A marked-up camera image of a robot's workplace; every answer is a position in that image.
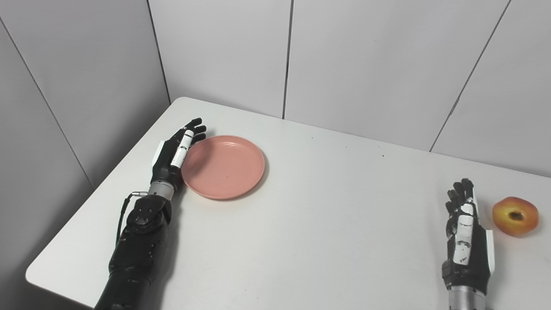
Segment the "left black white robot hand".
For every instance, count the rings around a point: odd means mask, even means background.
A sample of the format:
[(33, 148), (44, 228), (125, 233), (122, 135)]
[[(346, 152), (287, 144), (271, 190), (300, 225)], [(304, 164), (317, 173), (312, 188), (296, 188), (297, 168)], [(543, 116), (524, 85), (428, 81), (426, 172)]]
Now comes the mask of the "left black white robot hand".
[(206, 138), (207, 126), (202, 118), (194, 118), (178, 129), (171, 138), (162, 141), (153, 164), (150, 184), (167, 184), (177, 191), (182, 187), (181, 167), (187, 152), (195, 143)]

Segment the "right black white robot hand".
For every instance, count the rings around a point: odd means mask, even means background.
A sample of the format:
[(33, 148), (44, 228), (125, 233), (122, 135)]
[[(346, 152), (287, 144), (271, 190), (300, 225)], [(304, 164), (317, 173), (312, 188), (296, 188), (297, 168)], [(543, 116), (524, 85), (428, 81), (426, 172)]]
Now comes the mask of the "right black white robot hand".
[(442, 263), (442, 279), (450, 290), (467, 286), (487, 295), (495, 269), (493, 231), (480, 223), (474, 183), (468, 178), (456, 181), (447, 192), (447, 259)]

